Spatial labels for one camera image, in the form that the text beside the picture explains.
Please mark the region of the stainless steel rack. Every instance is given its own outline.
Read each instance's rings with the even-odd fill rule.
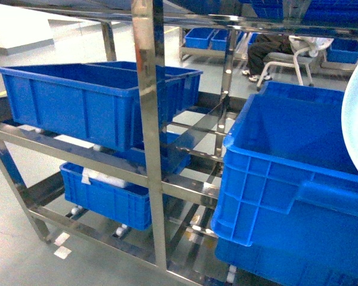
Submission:
[[[0,122],[0,170],[8,185],[19,201],[29,222],[42,241],[50,242],[53,234],[45,223],[50,223],[70,234],[77,235],[88,241],[102,245],[119,256],[128,256],[136,263],[154,269],[187,285],[223,285],[228,273],[227,265],[209,274],[194,270],[194,262],[200,251],[197,240],[214,241],[217,237],[209,228],[212,210],[218,200],[219,187],[213,185],[214,178],[220,177],[223,171],[222,141],[226,135],[226,120],[236,118],[245,100],[230,98],[229,90],[232,80],[234,47],[238,30],[245,32],[275,32],[295,33],[302,35],[334,34],[335,37],[357,38],[358,25],[336,23],[302,23],[310,0],[293,0],[291,5],[284,6],[284,20],[263,20],[250,17],[249,7],[234,7],[230,15],[196,15],[186,10],[182,13],[166,13],[163,15],[162,0],[133,0],[131,11],[109,8],[99,5],[99,8],[56,7],[52,5],[35,5],[19,1],[0,1],[1,4],[13,5],[33,10],[46,11],[62,15],[97,20],[102,23],[104,43],[108,60],[115,60],[110,21],[131,21],[133,24],[135,53],[138,66],[138,82],[140,90],[143,135],[147,167],[129,164],[126,160],[115,158],[106,152],[93,151],[70,143],[62,142],[55,137],[57,134],[47,132],[43,135],[26,131]],[[228,1],[222,1],[222,7],[231,9]],[[181,175],[173,175],[161,171],[161,150],[158,128],[158,104],[156,86],[156,65],[165,66],[165,51],[163,25],[186,27],[215,27],[230,29],[224,57],[224,70],[221,92],[219,95],[199,93],[198,103],[190,108],[191,111],[204,114],[193,126],[173,123],[187,129],[182,135],[192,139],[192,146],[180,144],[169,146],[174,154],[191,154],[190,169],[208,174],[208,179],[198,181]],[[194,151],[193,148],[207,135],[215,136],[213,154]],[[44,181],[27,188],[15,162],[4,142],[34,150],[49,156],[94,169],[101,173],[148,187],[152,210],[152,233],[144,243],[131,243],[128,236],[116,237],[107,229],[95,229],[81,222],[86,210],[76,215],[59,214],[48,207],[50,202],[57,200],[64,193],[61,174],[56,173]],[[180,155],[173,156],[180,161]],[[163,194],[176,198],[172,206],[163,209]],[[194,215],[199,219],[191,223]],[[175,262],[175,250],[186,233],[191,229],[196,239],[189,242],[189,252],[184,263]]]

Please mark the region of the blue plastic bin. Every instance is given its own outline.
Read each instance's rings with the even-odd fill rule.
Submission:
[[[184,37],[186,47],[196,49],[208,49],[209,42],[215,30],[211,28],[194,28]]]
[[[216,234],[358,278],[358,172],[341,104],[251,95],[224,145]]]
[[[333,89],[312,88],[274,81],[266,82],[259,94],[333,105],[341,105],[345,95],[343,91]]]
[[[168,133],[167,137],[168,142],[172,142],[178,135]],[[114,156],[142,166],[146,165],[144,151],[136,148],[123,153],[115,153]],[[175,170],[175,173],[180,173],[189,163],[190,156],[187,156]],[[163,157],[163,169],[168,167],[168,164],[167,158]],[[150,197],[147,188],[131,184],[123,189],[95,179],[90,179],[91,185],[87,185],[81,182],[83,167],[65,163],[60,166],[60,169],[67,201],[141,231],[151,225]],[[168,196],[164,195],[163,200],[167,201],[167,199]]]
[[[259,35],[258,33],[252,33],[252,37],[250,38],[249,42],[248,42],[248,47],[251,46],[257,38],[257,35]]]
[[[257,14],[257,17],[264,19],[283,19],[282,7],[261,7],[252,6]]]
[[[328,48],[328,61],[355,64],[358,61],[358,41],[335,39]]]
[[[311,0],[309,9],[358,10],[358,0]]]
[[[282,0],[239,0],[243,4],[251,4],[255,6],[279,6],[282,7]]]
[[[228,30],[219,30],[211,39],[212,49],[225,51],[227,48]]]
[[[309,8],[305,21],[325,21],[332,23],[358,23],[358,10],[333,10],[329,6],[323,10]]]
[[[95,63],[101,66],[115,67],[119,69],[137,70],[137,64],[128,61],[111,61]],[[174,80],[167,90],[169,96],[168,108],[174,108],[169,113],[178,115],[183,110],[194,106],[199,98],[200,70],[184,69],[182,67],[165,67],[167,80]]]
[[[358,286],[358,279],[280,250],[242,246],[219,238],[220,260],[284,286]]]
[[[142,142],[136,71],[85,64],[0,67],[13,119],[119,151]],[[167,80],[167,90],[175,80]],[[170,122],[158,83],[159,123]]]

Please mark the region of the chair leg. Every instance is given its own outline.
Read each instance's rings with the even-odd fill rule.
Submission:
[[[301,76],[300,66],[298,64],[295,64],[294,68],[296,69],[296,75],[297,75],[298,83],[300,85],[304,85],[303,77]]]
[[[311,78],[310,67],[308,64],[305,65],[305,69],[309,79],[309,86],[314,86],[313,79]]]
[[[267,63],[267,64],[265,65],[264,70],[263,70],[263,72],[261,73],[260,78],[259,78],[259,80],[258,80],[258,82],[257,82],[257,91],[260,90],[261,83],[263,82],[264,76],[267,74],[267,71],[268,71],[268,69],[269,69],[270,66],[271,66],[271,62],[269,62],[269,63]]]

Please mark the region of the label on floor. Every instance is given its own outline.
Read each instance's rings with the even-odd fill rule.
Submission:
[[[70,237],[70,234],[63,232],[55,239],[54,244],[57,246],[61,246],[69,237]]]
[[[60,246],[55,252],[54,255],[56,255],[57,257],[61,258],[61,259],[65,259],[67,258],[67,256],[71,253],[72,251],[68,248],[66,248],[65,246]]]

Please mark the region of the vertical metal post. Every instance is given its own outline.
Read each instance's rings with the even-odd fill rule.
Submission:
[[[183,52],[182,52],[182,46],[183,46],[183,37],[184,37],[184,30],[182,27],[179,27],[179,60],[183,60]]]
[[[237,30],[231,30],[227,39],[226,57],[224,58],[223,78],[221,81],[220,102],[223,103],[223,112],[220,116],[217,132],[224,133],[226,128],[227,109],[229,105],[229,90],[232,82],[234,48],[236,46]],[[221,156],[223,136],[216,135],[215,155]]]
[[[143,140],[153,222],[156,265],[167,270],[161,152],[158,126],[158,84],[165,66],[163,1],[133,0],[131,6],[141,102]]]
[[[103,42],[105,45],[107,61],[116,61],[117,56],[115,53],[114,35],[111,22],[101,22]]]
[[[40,240],[48,242],[49,241],[49,229],[45,222],[39,219],[31,217],[21,193],[25,193],[27,188],[25,186],[24,180],[21,177],[20,172],[18,171],[16,164],[14,163],[10,152],[7,149],[4,141],[0,140],[0,171],[4,175],[5,179],[8,182],[12,192],[14,193],[18,203],[25,212],[30,224],[33,226]]]

